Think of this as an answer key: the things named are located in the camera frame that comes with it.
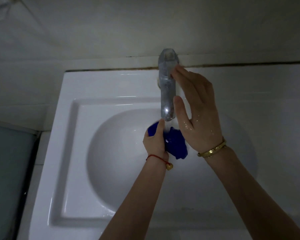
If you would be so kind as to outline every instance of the hand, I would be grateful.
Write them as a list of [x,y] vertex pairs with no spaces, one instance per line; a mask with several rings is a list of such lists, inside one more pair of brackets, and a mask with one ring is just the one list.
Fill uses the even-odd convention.
[[145,131],[143,145],[147,150],[148,156],[153,154],[165,161],[169,160],[169,155],[164,148],[164,119],[159,120],[154,136],[148,135],[148,129]]
[[183,137],[199,153],[215,148],[222,143],[222,132],[211,82],[179,65],[171,75],[183,89],[192,113],[189,120],[182,98],[174,97],[176,117]]

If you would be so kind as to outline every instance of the gold bracelet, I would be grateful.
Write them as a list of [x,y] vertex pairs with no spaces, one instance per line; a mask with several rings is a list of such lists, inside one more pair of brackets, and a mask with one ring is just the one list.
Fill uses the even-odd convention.
[[217,147],[208,150],[207,152],[204,153],[198,153],[198,157],[211,157],[212,155],[218,153],[221,149],[227,147],[226,143],[227,141],[222,137],[222,143],[220,145],[218,145]]

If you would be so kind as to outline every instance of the chrome faucet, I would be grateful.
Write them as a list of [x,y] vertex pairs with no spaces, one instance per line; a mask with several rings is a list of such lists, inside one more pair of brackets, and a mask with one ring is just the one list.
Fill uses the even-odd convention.
[[171,72],[179,64],[179,58],[173,49],[164,49],[158,60],[159,86],[161,89],[161,118],[171,121],[176,117],[174,113],[173,97],[176,96],[176,81]]

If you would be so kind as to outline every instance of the forearm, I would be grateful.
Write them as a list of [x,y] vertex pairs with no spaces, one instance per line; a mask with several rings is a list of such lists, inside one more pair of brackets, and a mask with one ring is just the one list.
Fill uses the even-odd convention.
[[245,169],[234,151],[224,148],[206,159],[227,190],[254,240],[300,239],[300,229]]
[[105,239],[143,239],[166,173],[165,164],[150,157],[123,203],[100,237]]

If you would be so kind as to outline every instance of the blue cloth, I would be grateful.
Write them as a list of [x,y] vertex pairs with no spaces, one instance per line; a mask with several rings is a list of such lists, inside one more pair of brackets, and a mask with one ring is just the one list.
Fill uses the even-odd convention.
[[[158,122],[154,123],[148,128],[149,136],[154,136],[157,130]],[[165,150],[168,153],[171,153],[176,159],[182,158],[185,159],[188,155],[188,150],[186,146],[186,141],[181,134],[179,129],[173,127],[170,128],[170,131],[163,132],[164,146]]]

